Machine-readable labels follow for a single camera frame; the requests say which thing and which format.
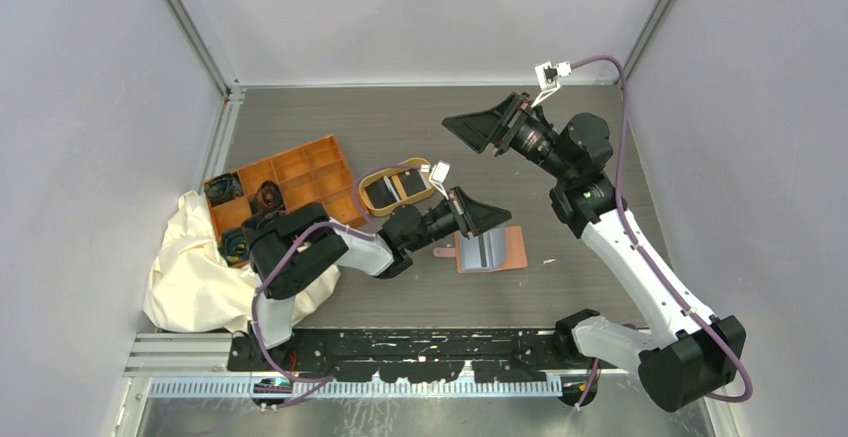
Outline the oval wooden card tray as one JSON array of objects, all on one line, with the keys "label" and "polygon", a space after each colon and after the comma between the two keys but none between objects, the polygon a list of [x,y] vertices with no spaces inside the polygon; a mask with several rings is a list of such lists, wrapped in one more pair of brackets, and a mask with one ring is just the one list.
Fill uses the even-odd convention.
[{"label": "oval wooden card tray", "polygon": [[431,170],[432,164],[422,157],[372,170],[353,186],[360,211],[367,219],[386,217],[399,206],[417,204],[431,197],[435,193],[429,181]]}]

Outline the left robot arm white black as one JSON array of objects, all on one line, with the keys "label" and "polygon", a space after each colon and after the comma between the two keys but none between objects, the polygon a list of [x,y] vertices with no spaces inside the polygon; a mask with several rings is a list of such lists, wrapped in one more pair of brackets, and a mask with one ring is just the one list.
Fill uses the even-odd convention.
[{"label": "left robot arm white black", "polygon": [[412,266],[413,252],[454,233],[477,237],[511,218],[457,186],[425,212],[397,207],[376,233],[337,221],[319,203],[266,219],[248,239],[249,263],[261,279],[251,304],[253,357],[269,370],[288,363],[296,296],[330,267],[392,279]]}]

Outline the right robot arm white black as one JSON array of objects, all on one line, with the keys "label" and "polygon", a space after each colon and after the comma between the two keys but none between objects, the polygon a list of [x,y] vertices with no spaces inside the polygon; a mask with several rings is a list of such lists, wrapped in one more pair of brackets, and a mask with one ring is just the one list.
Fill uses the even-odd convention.
[{"label": "right robot arm white black", "polygon": [[613,156],[607,122],[574,115],[562,130],[512,93],[495,107],[443,119],[443,126],[477,153],[514,150],[555,177],[550,190],[557,219],[607,265],[647,323],[640,332],[592,309],[557,322],[555,353],[567,367],[604,361],[638,378],[648,397],[672,413],[743,379],[739,400],[752,394],[741,366],[746,331],[734,316],[720,318],[686,288],[642,236],[634,214],[605,173]]}]

